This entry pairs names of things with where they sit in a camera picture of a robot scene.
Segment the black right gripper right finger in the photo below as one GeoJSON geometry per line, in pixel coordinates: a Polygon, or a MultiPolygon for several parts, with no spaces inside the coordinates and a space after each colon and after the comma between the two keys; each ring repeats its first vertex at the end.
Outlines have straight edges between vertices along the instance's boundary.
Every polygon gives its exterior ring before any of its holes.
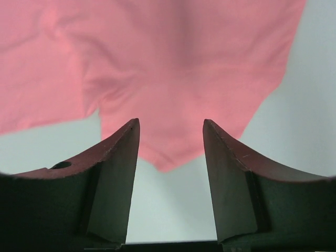
{"type": "Polygon", "coordinates": [[[203,124],[217,241],[223,251],[335,251],[335,178],[273,161],[203,124]]]}

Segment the pink t shirt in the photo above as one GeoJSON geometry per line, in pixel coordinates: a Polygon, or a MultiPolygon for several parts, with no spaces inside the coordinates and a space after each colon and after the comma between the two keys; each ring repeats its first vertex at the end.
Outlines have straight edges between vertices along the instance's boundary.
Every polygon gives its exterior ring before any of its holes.
{"type": "Polygon", "coordinates": [[[1,133],[99,111],[107,138],[141,123],[170,171],[212,119],[241,137],[280,85],[305,1],[1,1],[1,133]]]}

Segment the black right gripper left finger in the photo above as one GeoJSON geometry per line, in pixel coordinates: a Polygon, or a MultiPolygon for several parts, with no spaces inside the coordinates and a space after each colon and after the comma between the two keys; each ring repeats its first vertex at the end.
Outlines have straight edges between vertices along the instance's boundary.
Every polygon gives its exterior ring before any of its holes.
{"type": "Polygon", "coordinates": [[[125,243],[140,122],[80,154],[1,174],[1,251],[116,251],[125,243]]]}

